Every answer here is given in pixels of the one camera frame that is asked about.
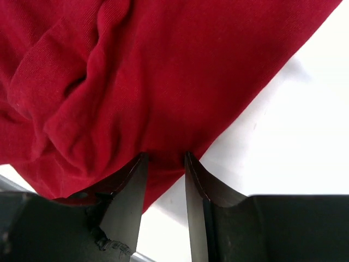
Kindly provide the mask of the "red t-shirt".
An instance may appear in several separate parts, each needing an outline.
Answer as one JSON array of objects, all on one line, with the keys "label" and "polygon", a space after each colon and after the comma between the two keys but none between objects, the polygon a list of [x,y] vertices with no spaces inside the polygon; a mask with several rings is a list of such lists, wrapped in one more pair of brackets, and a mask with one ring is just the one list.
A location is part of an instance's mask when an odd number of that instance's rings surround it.
[{"label": "red t-shirt", "polygon": [[66,198],[149,154],[144,207],[339,1],[1,1],[1,163]]}]

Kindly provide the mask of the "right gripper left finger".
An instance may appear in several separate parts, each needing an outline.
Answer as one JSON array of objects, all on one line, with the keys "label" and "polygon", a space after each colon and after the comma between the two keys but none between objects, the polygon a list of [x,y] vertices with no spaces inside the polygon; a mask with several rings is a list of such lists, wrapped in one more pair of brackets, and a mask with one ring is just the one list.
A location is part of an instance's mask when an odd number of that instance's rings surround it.
[{"label": "right gripper left finger", "polygon": [[1,192],[1,261],[129,261],[139,237],[148,176],[140,153],[67,198]]}]

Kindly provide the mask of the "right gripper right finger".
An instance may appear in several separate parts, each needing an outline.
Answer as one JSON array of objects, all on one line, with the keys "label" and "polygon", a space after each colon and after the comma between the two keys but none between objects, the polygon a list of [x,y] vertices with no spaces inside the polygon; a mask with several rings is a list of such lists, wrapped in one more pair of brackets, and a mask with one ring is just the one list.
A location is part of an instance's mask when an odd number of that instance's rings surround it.
[{"label": "right gripper right finger", "polygon": [[347,195],[245,196],[185,155],[193,261],[348,261]]}]

